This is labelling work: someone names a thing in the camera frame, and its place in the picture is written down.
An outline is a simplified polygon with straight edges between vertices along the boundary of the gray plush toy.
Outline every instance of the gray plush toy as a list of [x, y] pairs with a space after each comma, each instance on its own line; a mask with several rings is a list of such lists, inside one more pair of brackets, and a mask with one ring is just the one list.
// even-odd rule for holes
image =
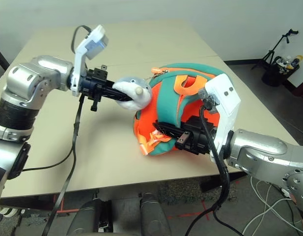
[[141, 110], [149, 104], [152, 98], [151, 86], [141, 78], [121, 78], [113, 84], [112, 88], [127, 94], [133, 99], [127, 102], [116, 101], [121, 107], [128, 110]]

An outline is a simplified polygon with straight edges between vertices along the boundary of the trash can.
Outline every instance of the trash can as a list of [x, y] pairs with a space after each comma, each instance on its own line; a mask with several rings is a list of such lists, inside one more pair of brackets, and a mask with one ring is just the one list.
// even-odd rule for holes
[[299, 69], [297, 65], [294, 69], [286, 69], [277, 63], [273, 63], [265, 72], [261, 80], [272, 87], [278, 87], [286, 81], [296, 70]]

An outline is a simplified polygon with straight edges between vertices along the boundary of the table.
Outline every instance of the table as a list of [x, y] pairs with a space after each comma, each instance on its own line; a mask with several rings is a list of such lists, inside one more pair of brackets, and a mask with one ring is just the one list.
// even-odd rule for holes
[[[174, 62], [217, 67], [231, 77], [242, 100], [235, 129], [273, 135], [296, 144], [249, 88], [186, 23], [177, 20], [127, 22], [104, 27], [110, 44], [87, 63], [89, 68], [105, 64], [108, 79], [116, 81], [127, 75], [146, 78], [151, 75], [152, 67]], [[58, 28], [37, 32], [11, 66], [45, 54], [73, 61], [69, 49], [73, 30]], [[7, 72], [0, 79], [0, 91], [6, 75]], [[77, 164], [68, 191], [218, 174], [208, 155], [175, 151], [161, 156], [142, 156], [133, 135], [134, 113], [121, 109], [107, 98], [98, 104], [96, 113], [90, 111], [91, 104], [89, 100], [84, 103], [77, 139]], [[26, 168], [51, 165], [66, 156], [77, 107], [78, 98], [70, 91], [51, 91], [34, 124]], [[71, 165], [72, 158], [51, 169], [24, 172], [6, 183], [2, 197], [59, 192]]]

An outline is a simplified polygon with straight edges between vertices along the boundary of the backpack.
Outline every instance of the backpack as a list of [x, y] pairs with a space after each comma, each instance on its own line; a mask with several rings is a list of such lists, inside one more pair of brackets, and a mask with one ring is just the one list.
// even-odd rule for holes
[[[167, 122], [180, 127], [191, 116], [198, 116], [203, 102], [198, 91], [205, 83], [223, 71], [197, 63], [175, 63], [152, 68], [154, 76], [149, 84], [152, 100], [134, 117], [134, 134], [144, 155], [159, 155], [175, 150], [176, 139], [160, 133], [153, 123]], [[219, 114], [204, 112], [208, 122], [218, 126]]]

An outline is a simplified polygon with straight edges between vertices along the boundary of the orange strap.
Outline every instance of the orange strap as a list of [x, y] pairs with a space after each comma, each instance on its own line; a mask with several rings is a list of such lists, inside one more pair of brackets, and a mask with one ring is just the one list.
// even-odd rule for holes
[[148, 155], [149, 153], [151, 153], [155, 149], [155, 146], [158, 145], [160, 142], [168, 142], [171, 140], [171, 137], [160, 133], [158, 130], [154, 130], [152, 133], [150, 133], [149, 141], [147, 141], [147, 139], [143, 135], [139, 134], [137, 130], [137, 138], [138, 142], [140, 143], [140, 151], [143, 155]]
[[197, 75], [195, 82], [189, 87], [183, 87], [182, 84], [187, 80], [187, 75], [177, 75], [174, 83], [174, 91], [180, 95], [195, 95], [198, 91], [205, 87], [207, 79]]

